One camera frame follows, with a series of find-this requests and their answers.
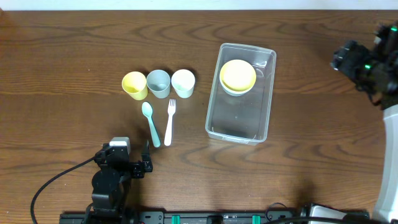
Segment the teal plastic spoon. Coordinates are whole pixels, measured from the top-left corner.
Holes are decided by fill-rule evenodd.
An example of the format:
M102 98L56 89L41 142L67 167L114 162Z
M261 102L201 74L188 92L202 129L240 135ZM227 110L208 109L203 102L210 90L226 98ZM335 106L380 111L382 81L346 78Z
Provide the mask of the teal plastic spoon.
M142 104L142 114L147 118L148 123L149 123L149 128L150 128L150 135L152 138L152 143L154 147L160 147L160 138L157 133L156 127L154 125L153 119L152 119L152 114L153 114L153 108L148 102L143 102Z

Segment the white plastic fork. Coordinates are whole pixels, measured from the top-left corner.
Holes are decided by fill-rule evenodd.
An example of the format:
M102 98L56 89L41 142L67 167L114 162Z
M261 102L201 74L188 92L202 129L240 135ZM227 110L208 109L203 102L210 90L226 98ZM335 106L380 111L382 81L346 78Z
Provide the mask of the white plastic fork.
M167 121L167 127L165 131L165 139L164 139L164 144L166 146L170 146L172 142L172 126L173 126L173 116L176 112L176 99L170 99L169 100L169 105L167 108L168 112L168 121Z

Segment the yellow plastic cup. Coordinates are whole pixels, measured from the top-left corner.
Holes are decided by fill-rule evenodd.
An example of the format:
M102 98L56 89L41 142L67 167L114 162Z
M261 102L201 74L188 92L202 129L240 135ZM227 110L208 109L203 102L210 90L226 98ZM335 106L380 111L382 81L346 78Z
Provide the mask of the yellow plastic cup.
M139 101L148 94L147 79L141 72L130 72L122 79L123 90L133 99Z

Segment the grey plastic cup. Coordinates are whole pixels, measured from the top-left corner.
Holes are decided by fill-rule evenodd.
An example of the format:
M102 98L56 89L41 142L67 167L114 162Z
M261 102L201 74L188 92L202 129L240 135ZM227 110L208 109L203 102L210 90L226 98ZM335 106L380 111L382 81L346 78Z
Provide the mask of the grey plastic cup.
M147 87L160 99L168 97L170 94L170 76L164 70L153 70L147 76Z

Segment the white plastic cup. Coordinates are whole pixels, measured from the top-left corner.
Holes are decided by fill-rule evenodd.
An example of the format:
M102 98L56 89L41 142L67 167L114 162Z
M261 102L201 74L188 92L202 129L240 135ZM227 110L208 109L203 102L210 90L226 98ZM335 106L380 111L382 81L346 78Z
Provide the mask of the white plastic cup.
M189 70L177 70L172 75L171 84L179 97L189 98L193 94L195 76Z

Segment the clear plastic container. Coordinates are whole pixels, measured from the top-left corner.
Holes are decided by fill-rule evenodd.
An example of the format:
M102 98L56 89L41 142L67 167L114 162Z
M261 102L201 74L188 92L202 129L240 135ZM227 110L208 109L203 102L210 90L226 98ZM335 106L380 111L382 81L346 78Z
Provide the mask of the clear plastic container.
M277 54L253 45L223 43L210 93L205 129L210 138L255 146L267 139ZM220 71L230 60L244 60L254 67L256 82L242 95L222 87Z

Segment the white plastic bowl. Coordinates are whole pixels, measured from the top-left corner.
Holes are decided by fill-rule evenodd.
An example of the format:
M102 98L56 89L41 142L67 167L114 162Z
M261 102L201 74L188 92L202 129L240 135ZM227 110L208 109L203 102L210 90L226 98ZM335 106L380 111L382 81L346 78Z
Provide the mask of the white plastic bowl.
M231 96L242 96L242 95L246 94L247 92L249 92L253 88L253 85L252 85L243 91L236 91L236 90L232 90L229 87L227 87L223 82L221 82L220 84L221 84L222 88L224 89L224 91Z

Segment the yellow plastic bowl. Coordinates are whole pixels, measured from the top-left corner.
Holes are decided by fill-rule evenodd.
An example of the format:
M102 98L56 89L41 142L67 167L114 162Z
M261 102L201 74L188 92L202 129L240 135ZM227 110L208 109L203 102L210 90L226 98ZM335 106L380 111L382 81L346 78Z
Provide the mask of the yellow plastic bowl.
M236 91L243 91L256 82L254 67L244 60L230 60L220 70L220 82Z

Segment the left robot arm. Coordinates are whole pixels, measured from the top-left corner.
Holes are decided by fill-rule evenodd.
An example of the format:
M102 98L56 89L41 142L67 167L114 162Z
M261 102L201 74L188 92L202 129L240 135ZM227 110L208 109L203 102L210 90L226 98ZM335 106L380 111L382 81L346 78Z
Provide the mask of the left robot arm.
M94 156L99 171L93 176L91 185L92 203L86 208L83 223L131 223L135 214L125 209L132 179L142 179L153 171L149 143L144 144L142 159L131 162L130 140L116 137L104 143Z

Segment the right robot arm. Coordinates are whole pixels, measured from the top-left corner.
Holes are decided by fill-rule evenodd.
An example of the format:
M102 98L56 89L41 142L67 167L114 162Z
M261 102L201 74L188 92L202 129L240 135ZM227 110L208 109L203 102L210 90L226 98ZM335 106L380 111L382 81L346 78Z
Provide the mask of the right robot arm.
M386 151L382 184L373 218L397 223L397 22L375 32L369 50L355 40L347 41L333 54L331 67L348 77L358 91L367 94L383 110Z

